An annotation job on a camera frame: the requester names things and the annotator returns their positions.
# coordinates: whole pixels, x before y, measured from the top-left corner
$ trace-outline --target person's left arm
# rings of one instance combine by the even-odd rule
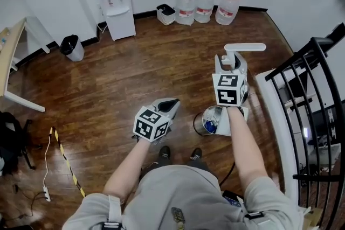
[[[86,196],[75,214],[64,224],[63,230],[101,229],[101,225],[108,221],[110,201],[115,202],[117,206],[113,211],[121,215],[120,202],[126,200],[138,181],[150,145],[147,140],[140,139],[112,174],[103,189],[103,194],[94,193]]]

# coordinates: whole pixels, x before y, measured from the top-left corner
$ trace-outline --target yellow and black tape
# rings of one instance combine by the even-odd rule
[[[71,168],[71,165],[70,163],[68,162],[68,159],[67,157],[65,156],[65,150],[64,150],[64,147],[63,145],[61,144],[61,141],[59,139],[59,135],[58,135],[58,132],[56,131],[56,128],[55,127],[51,127],[50,129],[50,132],[49,132],[49,137],[50,139],[52,138],[52,134],[54,133],[54,136],[56,138],[56,141],[58,141],[58,145],[59,145],[59,148],[60,148],[60,151],[63,155],[63,158],[65,159],[66,161],[66,164],[67,164],[67,167],[69,168],[69,170],[71,171],[71,174],[72,174],[72,177],[73,177],[73,181],[74,181],[74,184],[77,186],[78,190],[81,192],[82,196],[85,197],[85,192],[83,191],[82,187],[80,186],[79,182],[77,181],[77,177],[75,176],[75,174],[73,173],[72,171],[72,168]]]

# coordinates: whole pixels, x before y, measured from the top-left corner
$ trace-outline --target bottle label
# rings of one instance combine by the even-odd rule
[[[190,17],[193,14],[193,11],[182,11],[180,10],[179,16],[180,17]]]
[[[196,9],[196,13],[198,13],[199,15],[206,16],[206,15],[212,14],[212,9],[201,9],[201,8],[198,7]]]
[[[228,11],[224,10],[223,8],[219,8],[219,13],[224,17],[232,17],[232,15],[233,15],[232,12],[228,12]]]

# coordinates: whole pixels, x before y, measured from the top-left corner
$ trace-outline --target black and white pattern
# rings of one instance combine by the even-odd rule
[[[237,104],[236,90],[222,90],[222,89],[218,89],[217,93],[218,93],[219,103]]]
[[[140,120],[136,120],[135,132],[147,139],[150,139],[152,133],[152,126]]]
[[[237,75],[220,75],[218,86],[236,87],[237,80],[238,80]]]
[[[142,114],[139,115],[139,117],[142,117],[146,121],[155,124],[161,118],[161,115],[153,112],[152,110],[146,109]]]
[[[161,126],[159,126],[157,128],[154,139],[159,138],[159,137],[163,136],[164,134],[166,134],[167,128],[168,128],[168,123],[169,122],[166,122],[165,124],[162,124]]]
[[[241,88],[239,90],[239,98],[240,98],[240,100],[243,99],[243,95],[244,95],[244,81],[243,81],[243,84],[241,85]]]

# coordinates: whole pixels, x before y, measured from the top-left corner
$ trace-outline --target white table leg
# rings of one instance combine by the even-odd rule
[[[44,45],[44,43],[39,39],[39,36],[37,36],[35,34],[35,32],[33,32],[33,30],[30,28],[30,26],[28,25],[28,23],[25,23],[25,29],[28,33],[30,33],[37,42],[39,42],[41,48],[43,49],[44,52],[46,52],[47,54],[50,53],[50,49]]]
[[[8,92],[7,90],[5,91],[5,98],[13,101],[13,102],[16,102],[16,103],[20,103],[22,104],[23,106],[26,106],[26,107],[29,107],[29,108],[32,108],[34,110],[37,110],[37,111],[40,111],[40,112],[45,112],[45,108],[42,107],[42,106],[39,106],[38,104],[35,104],[35,103],[32,103],[26,99],[23,99],[17,95],[14,95],[13,93],[11,92]]]
[[[14,62],[11,63],[11,68],[12,68],[14,71],[18,71],[18,67],[15,65]]]

